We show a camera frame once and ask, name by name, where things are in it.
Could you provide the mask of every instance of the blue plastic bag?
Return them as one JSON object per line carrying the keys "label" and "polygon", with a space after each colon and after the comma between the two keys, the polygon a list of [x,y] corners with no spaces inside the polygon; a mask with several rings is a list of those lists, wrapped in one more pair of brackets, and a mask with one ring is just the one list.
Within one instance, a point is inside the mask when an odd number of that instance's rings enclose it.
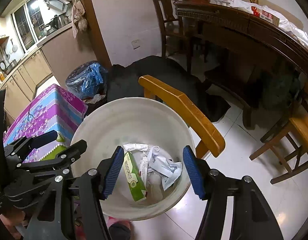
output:
{"label": "blue plastic bag", "polygon": [[106,85],[107,73],[98,61],[86,62],[67,77],[67,90],[80,99],[92,98]]}

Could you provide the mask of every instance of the hanging utensil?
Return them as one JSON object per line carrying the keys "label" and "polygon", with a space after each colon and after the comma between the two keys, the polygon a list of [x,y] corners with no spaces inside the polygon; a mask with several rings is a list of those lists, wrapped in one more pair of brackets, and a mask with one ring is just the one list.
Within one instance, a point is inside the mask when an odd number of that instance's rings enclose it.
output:
{"label": "hanging utensil", "polygon": [[13,52],[16,52],[17,49],[18,49],[17,45],[14,45],[14,44],[13,44],[13,39],[10,39],[10,42],[12,43],[12,51],[13,51]]}
{"label": "hanging utensil", "polygon": [[5,57],[6,57],[7,61],[9,61],[10,55],[6,52],[6,47],[4,48],[4,52],[5,52]]}
{"label": "hanging utensil", "polygon": [[6,71],[6,63],[5,63],[5,61],[2,58],[0,58],[0,69],[3,72]]}

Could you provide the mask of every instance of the wooden door frame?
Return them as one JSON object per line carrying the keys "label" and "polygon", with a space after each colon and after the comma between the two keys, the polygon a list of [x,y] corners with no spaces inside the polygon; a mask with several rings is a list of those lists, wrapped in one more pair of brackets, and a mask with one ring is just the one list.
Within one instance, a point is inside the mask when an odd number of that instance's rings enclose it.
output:
{"label": "wooden door frame", "polygon": [[87,33],[89,36],[90,43],[92,45],[93,51],[97,60],[108,70],[112,67],[112,63],[110,61],[102,33],[100,31],[93,2],[92,0],[82,0],[86,20],[88,22]]}

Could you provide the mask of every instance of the cabinet door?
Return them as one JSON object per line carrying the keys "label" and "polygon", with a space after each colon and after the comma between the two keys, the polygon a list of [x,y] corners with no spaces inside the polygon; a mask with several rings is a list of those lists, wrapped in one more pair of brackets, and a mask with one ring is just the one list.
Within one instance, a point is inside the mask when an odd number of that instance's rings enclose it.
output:
{"label": "cabinet door", "polygon": [[18,71],[22,75],[22,78],[25,80],[25,83],[27,84],[27,86],[29,86],[31,91],[35,93],[36,85],[34,81],[32,80],[32,78],[29,76],[25,67],[23,65],[20,65],[20,67],[18,68]]}
{"label": "cabinet door", "polygon": [[28,106],[30,101],[18,87],[13,78],[9,78],[4,88],[6,89],[5,95],[5,109],[16,119],[20,113]]}
{"label": "cabinet door", "polygon": [[29,76],[34,81],[35,85],[38,85],[45,77],[48,76],[42,67],[41,61],[39,60],[36,53],[34,53],[28,60],[26,60],[23,65]]}
{"label": "cabinet door", "polygon": [[43,55],[43,53],[41,52],[41,50],[39,49],[38,51],[36,51],[36,54],[41,62],[41,66],[43,67],[44,71],[47,73],[47,75],[51,74],[52,71],[49,68],[49,65]]}
{"label": "cabinet door", "polygon": [[15,80],[15,82],[17,83],[17,85],[19,86],[19,88],[23,91],[23,93],[25,94],[25,96],[27,96],[27,98],[29,99],[29,101],[33,100],[33,91],[29,88],[29,86],[26,84],[25,80],[22,78],[22,76],[20,75],[20,73],[18,72],[18,70],[16,70],[13,74],[13,79]]}

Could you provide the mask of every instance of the trash bin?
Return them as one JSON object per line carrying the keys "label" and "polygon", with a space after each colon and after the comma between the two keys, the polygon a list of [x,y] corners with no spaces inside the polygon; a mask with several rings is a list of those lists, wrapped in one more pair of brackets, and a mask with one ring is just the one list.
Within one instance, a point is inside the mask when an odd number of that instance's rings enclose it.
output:
{"label": "trash bin", "polygon": [[89,61],[80,65],[66,78],[67,90],[82,100],[92,99],[103,93],[107,84],[108,70],[98,61]]}
{"label": "trash bin", "polygon": [[175,161],[182,162],[182,173],[163,194],[163,199],[149,204],[131,197],[123,167],[113,193],[102,201],[102,211],[125,220],[145,220],[172,208],[186,193],[190,179],[183,162],[183,148],[195,146],[183,119],[168,106],[148,98],[121,98],[92,112],[76,130],[71,144],[83,139],[87,150],[72,164],[73,175],[81,176],[110,158],[118,145],[130,142],[159,145]]}

